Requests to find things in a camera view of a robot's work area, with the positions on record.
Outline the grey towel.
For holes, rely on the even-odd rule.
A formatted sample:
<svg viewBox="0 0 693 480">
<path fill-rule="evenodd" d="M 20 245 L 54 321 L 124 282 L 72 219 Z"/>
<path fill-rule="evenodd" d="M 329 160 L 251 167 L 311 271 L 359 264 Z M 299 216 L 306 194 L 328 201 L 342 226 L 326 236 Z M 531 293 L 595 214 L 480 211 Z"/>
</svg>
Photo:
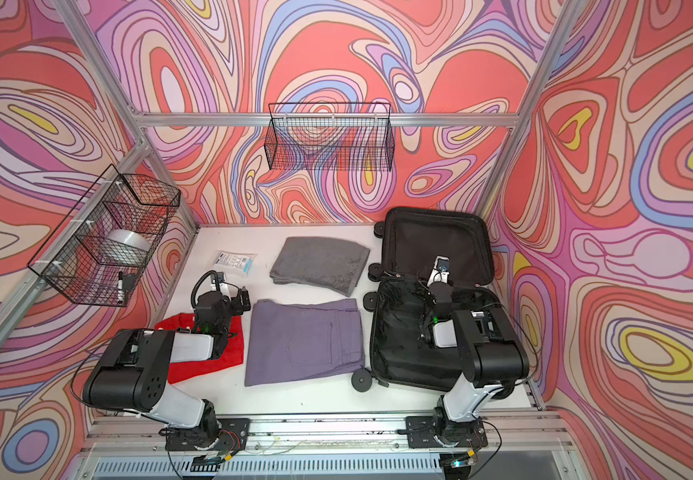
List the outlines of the grey towel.
<svg viewBox="0 0 693 480">
<path fill-rule="evenodd" d="M 278 285 L 300 284 L 350 297 L 369 254 L 367 247 L 340 238 L 288 237 L 270 269 L 270 278 Z"/>
</svg>

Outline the purple pants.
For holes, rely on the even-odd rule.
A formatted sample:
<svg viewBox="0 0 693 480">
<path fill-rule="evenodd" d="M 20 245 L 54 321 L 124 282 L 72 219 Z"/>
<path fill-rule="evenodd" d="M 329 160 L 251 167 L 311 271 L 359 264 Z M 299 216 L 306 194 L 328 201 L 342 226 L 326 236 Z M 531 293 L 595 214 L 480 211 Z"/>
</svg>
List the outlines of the purple pants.
<svg viewBox="0 0 693 480">
<path fill-rule="evenodd" d="M 322 304 L 264 299 L 252 307 L 246 387 L 330 377 L 364 366 L 355 299 Z"/>
</svg>

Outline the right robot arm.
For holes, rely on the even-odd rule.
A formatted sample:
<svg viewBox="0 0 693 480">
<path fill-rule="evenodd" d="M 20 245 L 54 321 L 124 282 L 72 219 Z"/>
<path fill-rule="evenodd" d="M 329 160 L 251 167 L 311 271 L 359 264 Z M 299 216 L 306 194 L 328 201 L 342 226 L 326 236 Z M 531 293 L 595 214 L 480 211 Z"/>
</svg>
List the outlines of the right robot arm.
<svg viewBox="0 0 693 480">
<path fill-rule="evenodd" d="M 433 348 L 453 348 L 460 370 L 434 409 L 433 438 L 443 447 L 468 446 L 471 436 L 484 438 L 484 405 L 527 378 L 528 357 L 500 307 L 456 307 L 453 287 L 441 281 L 428 290 L 431 304 L 421 338 Z"/>
</svg>

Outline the clear plastic packet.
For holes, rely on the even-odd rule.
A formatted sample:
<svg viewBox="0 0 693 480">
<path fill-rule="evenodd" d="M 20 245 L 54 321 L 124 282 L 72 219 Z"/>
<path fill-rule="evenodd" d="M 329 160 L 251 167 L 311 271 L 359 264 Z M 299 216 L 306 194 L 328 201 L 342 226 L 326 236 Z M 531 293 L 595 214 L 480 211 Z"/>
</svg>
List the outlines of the clear plastic packet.
<svg viewBox="0 0 693 480">
<path fill-rule="evenodd" d="M 231 273 L 232 275 L 246 277 L 250 273 L 252 265 L 254 265 L 254 259 L 256 259 L 256 254 L 220 250 L 216 253 L 216 259 L 212 263 L 212 268 L 226 274 Z"/>
</svg>

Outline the black suitcase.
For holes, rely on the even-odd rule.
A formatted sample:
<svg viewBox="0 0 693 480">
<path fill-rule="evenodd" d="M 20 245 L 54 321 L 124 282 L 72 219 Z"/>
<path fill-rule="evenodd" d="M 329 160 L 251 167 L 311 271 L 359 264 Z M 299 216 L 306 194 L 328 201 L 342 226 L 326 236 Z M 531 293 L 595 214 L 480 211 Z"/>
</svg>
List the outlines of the black suitcase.
<svg viewBox="0 0 693 480">
<path fill-rule="evenodd" d="M 363 298 L 372 314 L 369 372 L 381 386 L 446 392 L 461 372 L 455 346 L 439 347 L 436 326 L 455 310 L 496 308 L 488 290 L 494 261 L 485 222 L 470 213 L 394 207 L 375 224 L 381 258 L 368 268 L 376 290 Z"/>
</svg>

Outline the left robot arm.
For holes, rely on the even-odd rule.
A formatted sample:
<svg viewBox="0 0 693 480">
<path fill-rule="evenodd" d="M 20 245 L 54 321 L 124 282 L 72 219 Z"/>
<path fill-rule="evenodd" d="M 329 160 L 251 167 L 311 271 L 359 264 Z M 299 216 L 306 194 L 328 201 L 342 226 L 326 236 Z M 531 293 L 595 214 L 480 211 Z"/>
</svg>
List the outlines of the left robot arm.
<svg viewBox="0 0 693 480">
<path fill-rule="evenodd" d="M 206 451 L 220 447 L 226 433 L 210 400 L 183 392 L 170 382 L 170 367 L 222 360 L 238 334 L 232 321 L 250 311 L 250 294 L 214 280 L 206 293 L 192 290 L 194 323 L 186 330 L 124 329 L 110 341 L 82 388 L 82 403 L 160 422 L 168 449 Z"/>
</svg>

